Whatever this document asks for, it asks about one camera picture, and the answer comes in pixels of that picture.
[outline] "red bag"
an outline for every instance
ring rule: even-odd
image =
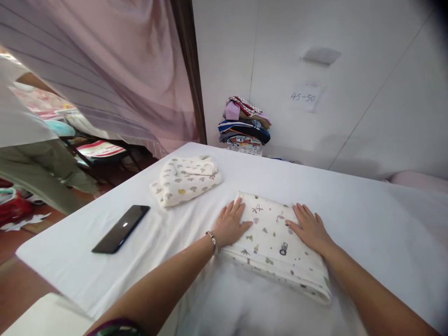
[[[0,225],[33,212],[33,205],[14,188],[0,188]]]

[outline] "forearm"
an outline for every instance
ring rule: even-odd
[[[213,243],[204,236],[132,286],[98,321],[128,318],[148,335],[157,335],[170,313],[213,256]]]
[[[437,335],[343,249],[335,245],[324,253],[324,258],[338,284],[355,303],[369,335]]]

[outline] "pink pillow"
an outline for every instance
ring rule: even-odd
[[[444,192],[448,194],[448,181],[412,170],[396,173],[390,178],[390,183],[407,187]]]

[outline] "folded clothes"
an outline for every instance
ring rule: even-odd
[[[209,156],[170,159],[162,168],[159,180],[151,184],[163,208],[185,203],[223,181]]]
[[[227,120],[238,120],[241,109],[232,100],[227,104],[224,110],[224,118]]]
[[[247,135],[236,135],[229,138],[227,144],[234,147],[257,148],[263,147],[260,140]]]
[[[223,117],[227,120],[256,119],[259,120],[266,129],[272,125],[272,121],[263,112],[249,116],[238,105],[236,105],[233,100],[227,104]]]
[[[244,135],[249,135],[251,137],[257,138],[258,140],[260,140],[263,145],[267,144],[269,142],[269,140],[271,139],[271,135],[266,132],[266,131],[262,131],[259,128],[250,128],[250,127],[244,127],[244,126],[234,126],[232,128],[229,129],[232,132],[239,132],[241,134]]]
[[[237,132],[243,135],[249,135],[259,139],[263,145],[271,139],[269,132],[258,120],[224,120],[219,123],[218,130],[220,133]]]
[[[226,142],[227,139],[235,136],[235,135],[241,135],[241,133],[237,133],[237,132],[232,132],[232,131],[227,131],[226,133],[222,133],[219,135],[219,141],[220,142]]]
[[[307,247],[285,220],[297,221],[288,205],[239,192],[245,210],[242,221],[253,221],[239,241],[222,249],[243,267],[304,293],[321,304],[330,304],[328,270],[322,257]]]
[[[272,121],[263,113],[259,113],[259,114],[256,114],[256,115],[253,115],[250,117],[250,116],[246,115],[242,110],[240,110],[239,117],[241,119],[248,119],[248,120],[256,119],[263,125],[263,127],[265,129],[270,128],[272,125]]]
[[[236,105],[238,105],[248,116],[253,116],[255,114],[262,113],[262,111],[259,108],[249,104],[249,102],[244,98],[238,96],[231,96],[229,97],[229,100],[232,100]]]

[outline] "black smartphone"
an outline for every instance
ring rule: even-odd
[[[98,245],[93,248],[92,252],[114,254],[118,251],[149,209],[150,207],[147,205],[130,207]]]

